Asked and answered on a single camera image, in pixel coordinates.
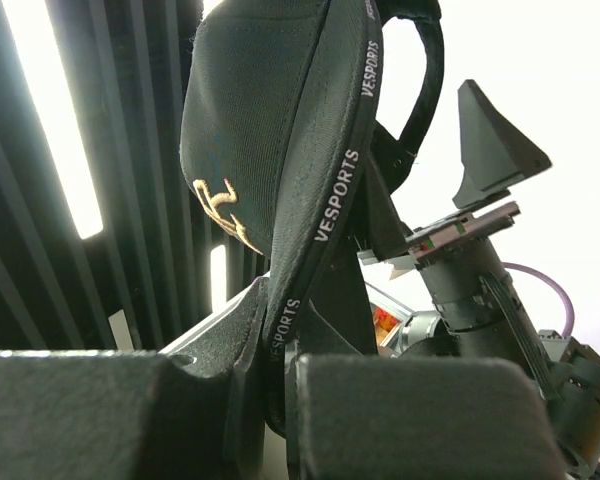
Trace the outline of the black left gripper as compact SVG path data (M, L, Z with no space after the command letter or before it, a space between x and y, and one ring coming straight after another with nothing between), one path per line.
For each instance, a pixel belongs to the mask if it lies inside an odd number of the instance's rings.
M463 177L453 197L458 209L499 194L552 167L548 155L507 120L478 83L466 80L458 89ZM389 279L424 268L471 241L514 225L520 214L513 201L483 215L457 212L407 238L379 166L372 154L364 169L366 238L371 250L359 253L363 266L392 267Z

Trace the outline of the black cap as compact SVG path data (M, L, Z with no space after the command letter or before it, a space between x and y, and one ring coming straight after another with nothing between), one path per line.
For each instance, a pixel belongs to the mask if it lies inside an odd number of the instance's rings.
M414 23L427 59L399 136L376 119L383 26ZM324 319L376 350L357 250L372 154L391 196L408 177L444 78L435 1L224 1L197 28L180 163L204 212L270 261L262 330L265 418L286 431L288 344Z

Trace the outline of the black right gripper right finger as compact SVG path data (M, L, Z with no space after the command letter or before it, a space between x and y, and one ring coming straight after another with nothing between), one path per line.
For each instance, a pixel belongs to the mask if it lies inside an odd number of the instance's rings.
M304 355L304 479L563 479L537 388L504 360Z

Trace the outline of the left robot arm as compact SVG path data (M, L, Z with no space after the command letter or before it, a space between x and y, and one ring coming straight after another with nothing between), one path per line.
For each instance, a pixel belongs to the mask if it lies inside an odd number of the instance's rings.
M405 349L466 366L472 358L517 364L535 383L551 423L560 466L573 479L600 478L600 356L569 330L536 331L513 286L510 266L491 236L519 212L511 186L549 169L549 157L502 116L472 80L458 91L463 177L455 212L410 229L395 215L376 215L360 258L417 270L442 334Z

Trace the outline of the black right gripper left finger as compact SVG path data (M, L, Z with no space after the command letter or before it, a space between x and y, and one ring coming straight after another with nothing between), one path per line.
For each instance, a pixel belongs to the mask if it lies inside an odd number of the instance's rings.
M0 351L0 479L257 479L266 278L161 352Z

